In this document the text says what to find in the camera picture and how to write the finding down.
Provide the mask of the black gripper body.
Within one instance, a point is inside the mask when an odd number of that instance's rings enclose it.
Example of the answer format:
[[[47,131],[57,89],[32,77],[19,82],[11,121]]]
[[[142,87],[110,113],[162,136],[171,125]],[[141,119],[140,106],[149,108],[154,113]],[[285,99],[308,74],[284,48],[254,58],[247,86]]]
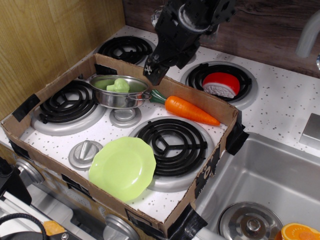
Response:
[[[178,54],[193,44],[200,44],[200,34],[187,28],[180,20],[185,0],[169,0],[155,26],[158,44],[145,65],[176,66]]]

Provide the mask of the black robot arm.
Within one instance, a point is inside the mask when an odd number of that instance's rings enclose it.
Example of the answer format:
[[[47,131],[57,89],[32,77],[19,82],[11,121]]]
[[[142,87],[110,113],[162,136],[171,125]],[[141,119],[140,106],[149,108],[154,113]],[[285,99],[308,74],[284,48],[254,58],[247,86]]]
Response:
[[[169,0],[154,27],[158,43],[145,61],[144,76],[157,86],[170,67],[182,69],[200,47],[201,35],[230,21],[235,4],[234,0]]]

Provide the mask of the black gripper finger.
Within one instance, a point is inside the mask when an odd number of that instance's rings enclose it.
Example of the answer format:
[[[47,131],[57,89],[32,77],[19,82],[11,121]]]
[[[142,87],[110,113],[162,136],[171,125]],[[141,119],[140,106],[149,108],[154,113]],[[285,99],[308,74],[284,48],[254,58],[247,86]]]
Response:
[[[199,44],[192,44],[191,46],[189,46],[188,48],[186,48],[185,50],[183,50],[182,52],[180,52],[177,55],[177,62],[176,62],[176,66],[179,69],[182,69],[185,65],[187,65],[187,63],[192,59],[192,57],[196,54],[198,48],[200,47]]]
[[[145,65],[144,76],[153,86],[158,86],[170,68],[163,65]]]

